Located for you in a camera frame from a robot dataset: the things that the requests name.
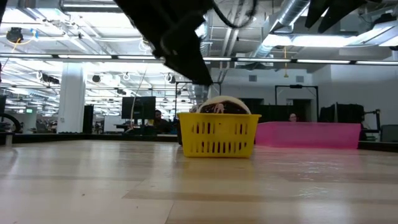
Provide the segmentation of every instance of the ceiling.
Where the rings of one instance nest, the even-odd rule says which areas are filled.
[[[35,7],[20,8],[13,6],[9,1],[0,27],[0,52],[13,52],[21,54],[106,54],[106,55],[150,55],[150,48],[144,43],[139,31],[131,25],[129,19],[114,6],[112,1],[63,1],[64,7],[49,5],[48,1],[36,1]],[[218,4],[225,15],[234,14],[235,1],[218,0]],[[377,14],[378,11],[395,9],[395,2],[383,4],[368,4],[366,11]],[[264,26],[267,18],[276,14],[282,5],[282,0],[259,1],[259,7],[253,22],[240,30],[230,30],[213,12],[208,14],[208,24],[203,28],[206,33],[203,44],[209,50],[207,55],[232,56],[236,54],[251,54],[264,40]],[[315,35],[314,30],[304,28],[304,12],[294,24],[293,34]],[[369,27],[369,21],[358,12],[344,18],[337,28],[328,31],[327,35],[349,36],[362,34]],[[23,44],[15,45],[6,39],[7,31],[11,27],[22,28],[24,35]],[[355,45],[351,47],[306,47],[306,46],[274,46],[270,55],[276,58],[324,58],[324,59],[377,59],[382,60],[391,56],[388,47],[377,45]],[[9,108],[13,106],[39,105],[39,111],[43,114],[57,112],[59,102],[59,85],[50,85],[40,81],[41,74],[50,75],[62,81],[62,62],[37,61],[24,59],[0,58],[6,66],[2,70],[2,85],[21,85],[26,88],[2,88],[3,93],[9,95]],[[138,88],[141,78],[142,89],[126,90],[127,96],[151,96],[158,97],[158,107],[165,114],[173,114],[175,85],[167,81],[167,75],[175,76],[177,81],[188,81],[169,68],[157,63],[122,63],[122,62],[85,62],[85,72],[88,75],[86,104],[93,104],[97,114],[117,114],[115,108],[120,108],[120,103],[109,101],[121,101],[122,95],[117,94],[114,87]],[[213,79],[218,78],[220,64],[212,63],[211,73]],[[259,75],[255,84],[250,83],[250,72],[245,69],[228,67],[224,84],[226,85],[265,85],[266,83],[280,83],[283,77],[285,65],[275,63],[265,69],[272,70],[268,76]],[[310,75],[312,69],[308,65],[289,65],[303,76]],[[92,81],[94,75],[102,77],[102,82]],[[284,82],[295,83],[295,77],[284,79]],[[198,88],[188,84],[184,86],[179,96],[178,111],[186,111],[197,100]]]

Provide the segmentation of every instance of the doorway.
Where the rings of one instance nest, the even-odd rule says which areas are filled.
[[[293,107],[298,121],[311,122],[312,121],[312,100],[308,99],[293,99]]]

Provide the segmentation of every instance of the black screen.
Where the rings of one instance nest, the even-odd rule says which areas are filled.
[[[131,108],[134,97],[123,97],[122,119],[131,119]],[[134,104],[133,119],[155,119],[156,110],[155,96],[137,97]]]

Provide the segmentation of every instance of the person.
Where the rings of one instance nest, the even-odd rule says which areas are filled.
[[[297,122],[297,116],[296,116],[295,113],[290,114],[289,121],[290,122]]]
[[[165,119],[162,119],[162,112],[160,110],[155,111],[154,127],[158,133],[170,132],[170,125]]]

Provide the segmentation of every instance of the pink plastic container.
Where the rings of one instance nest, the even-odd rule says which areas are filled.
[[[257,126],[256,144],[271,147],[357,149],[360,124],[268,122]]]

